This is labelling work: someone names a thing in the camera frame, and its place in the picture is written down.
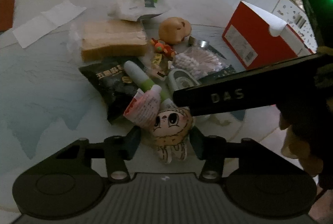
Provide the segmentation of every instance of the white label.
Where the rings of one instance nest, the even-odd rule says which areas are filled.
[[[229,27],[227,33],[225,34],[225,38],[234,48],[236,53],[241,57],[246,66],[249,66],[258,56],[248,41],[233,25]]]

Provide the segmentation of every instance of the round black disc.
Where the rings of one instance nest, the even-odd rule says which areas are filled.
[[[24,173],[13,185],[13,196],[22,213],[42,219],[61,219],[93,207],[103,190],[102,178],[91,169],[70,174]]]
[[[236,170],[225,181],[235,205],[266,218],[290,218],[308,213],[317,187],[308,175],[249,175]]]

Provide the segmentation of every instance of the cartoon face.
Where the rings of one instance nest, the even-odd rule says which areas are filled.
[[[185,109],[174,108],[157,114],[151,130],[154,141],[158,146],[176,145],[183,141],[191,128],[193,119]]]

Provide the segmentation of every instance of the table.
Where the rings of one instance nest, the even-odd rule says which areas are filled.
[[[20,0],[15,8],[14,28],[60,4],[63,0]],[[132,124],[119,119],[111,125],[99,93],[78,71],[68,53],[68,30],[76,22],[108,18],[108,7],[115,0],[70,0],[87,7],[75,20],[39,39],[26,49],[16,42],[12,31],[0,35],[0,221],[8,223],[19,214],[11,195],[15,178],[80,137],[102,142],[111,135],[125,135]],[[222,41],[223,28],[233,11],[222,0],[167,0],[169,12],[145,23],[149,37],[157,36],[158,23],[179,16],[193,25],[193,35],[210,41],[226,61],[237,70],[244,68]],[[278,129],[279,111],[267,106],[247,111],[211,116],[197,123],[205,135],[220,135],[239,142],[242,137],[261,141],[279,152],[285,133]],[[228,160],[225,174],[236,169],[237,161]],[[200,172],[203,161],[189,151],[185,162],[162,164],[152,148],[140,145],[129,172]],[[93,168],[105,176],[103,160]]]

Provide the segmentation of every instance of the cartoon leg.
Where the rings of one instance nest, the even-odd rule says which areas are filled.
[[[172,155],[170,146],[157,147],[157,154],[159,155],[159,158],[166,164],[171,163]]]
[[[171,146],[171,151],[178,160],[184,161],[187,157],[187,145],[184,142]]]

